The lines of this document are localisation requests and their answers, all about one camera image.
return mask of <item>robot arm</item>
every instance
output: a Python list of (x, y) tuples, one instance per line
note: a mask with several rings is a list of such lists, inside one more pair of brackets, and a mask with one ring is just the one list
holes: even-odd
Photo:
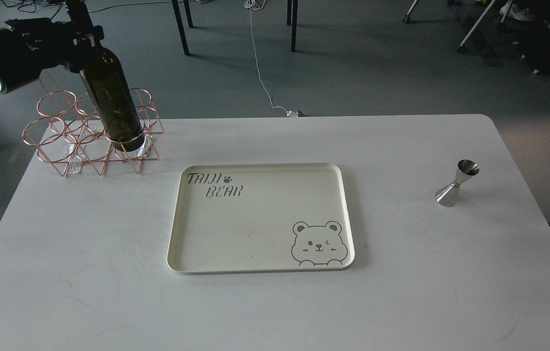
[(1, 93), (37, 80), (43, 69), (62, 65), (79, 73), (86, 66), (92, 48), (104, 37), (103, 29), (93, 26), (84, 6), (70, 16), (72, 21), (66, 23), (49, 18), (5, 22), (8, 28), (0, 29)]

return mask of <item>wine bottle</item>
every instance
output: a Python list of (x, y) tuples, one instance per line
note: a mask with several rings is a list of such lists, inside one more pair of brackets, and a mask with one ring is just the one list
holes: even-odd
[[(92, 33), (93, 23), (82, 0), (67, 0), (67, 13), (77, 31)], [(106, 135), (118, 151), (134, 151), (145, 141), (121, 63), (112, 51), (93, 39), (91, 57), (79, 72)]]

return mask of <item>gray floor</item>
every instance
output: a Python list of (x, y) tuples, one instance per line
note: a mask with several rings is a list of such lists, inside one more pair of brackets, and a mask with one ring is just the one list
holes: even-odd
[[(187, 30), (191, 57), (182, 53), (170, 4), (117, 7), (92, 18), (105, 28), (103, 44), (121, 58), (130, 85), (152, 91), (162, 118), (284, 116), (271, 109), (257, 80), (243, 2), (191, 3), (197, 26)], [(457, 53), (483, 11), (474, 0), (463, 3), (423, 0), (405, 25), (410, 0), (300, 0), (297, 53), (291, 53), (286, 0), (268, 0), (252, 13), (262, 78), (275, 105), (310, 116), (485, 114), (550, 222), (550, 74), (534, 75), (523, 64), (516, 41), (525, 27), (510, 20), (511, 33), (497, 32), (496, 10)], [(10, 18), (53, 13), (23, 14), (0, 2), (0, 27)], [(56, 19), (67, 19), (64, 10)], [(63, 89), (83, 93), (77, 75), (50, 73)], [(37, 118), (42, 95), (38, 84), (0, 95), (0, 218), (33, 155), (20, 136)], [(48, 198), (30, 211), (46, 206), (61, 203)]]

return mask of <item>serving tray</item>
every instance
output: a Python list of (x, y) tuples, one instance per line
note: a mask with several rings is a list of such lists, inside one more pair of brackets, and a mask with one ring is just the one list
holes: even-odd
[(331, 163), (189, 167), (167, 258), (180, 273), (344, 269), (355, 249), (342, 173)]

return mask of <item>bear ear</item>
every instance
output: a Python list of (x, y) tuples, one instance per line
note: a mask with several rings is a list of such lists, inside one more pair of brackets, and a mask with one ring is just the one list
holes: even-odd
[(293, 233), (299, 235), (304, 229), (307, 229), (309, 225), (306, 222), (297, 222), (293, 225)]
[(340, 234), (340, 232), (342, 231), (342, 225), (340, 225), (335, 220), (330, 220), (329, 222), (327, 222), (325, 224), (325, 227), (331, 229), (332, 231), (335, 231), (338, 234)]

